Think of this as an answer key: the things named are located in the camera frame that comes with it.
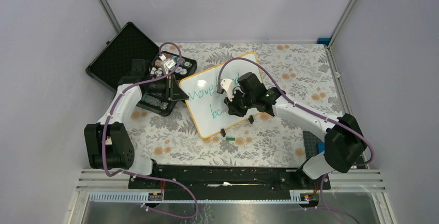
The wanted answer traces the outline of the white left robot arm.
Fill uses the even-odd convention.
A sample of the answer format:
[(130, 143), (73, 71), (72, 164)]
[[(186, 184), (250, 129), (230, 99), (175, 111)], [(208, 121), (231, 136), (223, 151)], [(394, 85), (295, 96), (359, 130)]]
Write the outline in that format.
[(95, 124), (84, 129), (85, 144), (89, 164), (93, 169), (102, 169), (113, 174), (127, 171), (141, 175), (141, 182), (147, 188), (155, 188), (160, 183), (160, 173), (153, 170), (153, 160), (143, 157), (135, 150), (125, 123), (129, 120), (135, 106), (146, 93), (157, 93), (171, 101), (185, 100), (188, 96), (179, 88), (174, 73), (181, 70), (183, 58), (158, 57), (161, 76), (151, 78), (154, 69), (143, 59), (135, 59), (131, 70), (118, 82), (116, 95), (105, 112)]

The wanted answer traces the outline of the yellow framed whiteboard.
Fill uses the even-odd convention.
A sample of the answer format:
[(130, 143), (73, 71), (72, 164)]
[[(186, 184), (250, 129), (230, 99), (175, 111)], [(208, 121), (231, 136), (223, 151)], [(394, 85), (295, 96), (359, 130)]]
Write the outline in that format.
[(244, 117), (237, 117), (227, 113), (228, 108), (224, 103), (225, 93), (217, 92), (218, 76), (221, 79), (231, 79), (232, 86), (238, 85), (238, 78), (247, 72), (254, 73), (260, 82), (263, 82), (262, 71), (252, 63), (236, 60), (226, 65), (222, 73), (221, 68), (225, 63), (220, 63), (204, 71), (198, 72), (180, 81), (179, 87), (188, 96), (185, 101), (189, 113), (195, 123), (198, 134), (203, 138), (220, 133), (239, 122), (247, 120), (251, 115), (259, 112), (253, 108), (248, 110)]

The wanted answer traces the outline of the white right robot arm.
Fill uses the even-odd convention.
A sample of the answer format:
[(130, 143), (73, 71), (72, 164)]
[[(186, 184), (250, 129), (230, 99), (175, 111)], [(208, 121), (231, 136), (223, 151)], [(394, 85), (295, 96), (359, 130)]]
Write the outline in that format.
[(252, 72), (242, 75), (238, 86), (232, 79), (221, 79), (218, 84), (219, 93), (226, 93), (224, 103), (229, 115), (244, 117), (250, 109), (256, 109), (293, 122), (324, 142), (325, 150), (307, 159), (298, 169), (297, 182), (302, 188), (311, 188), (324, 174), (348, 172), (366, 148), (353, 116), (325, 116), (304, 107), (277, 87), (267, 89)]

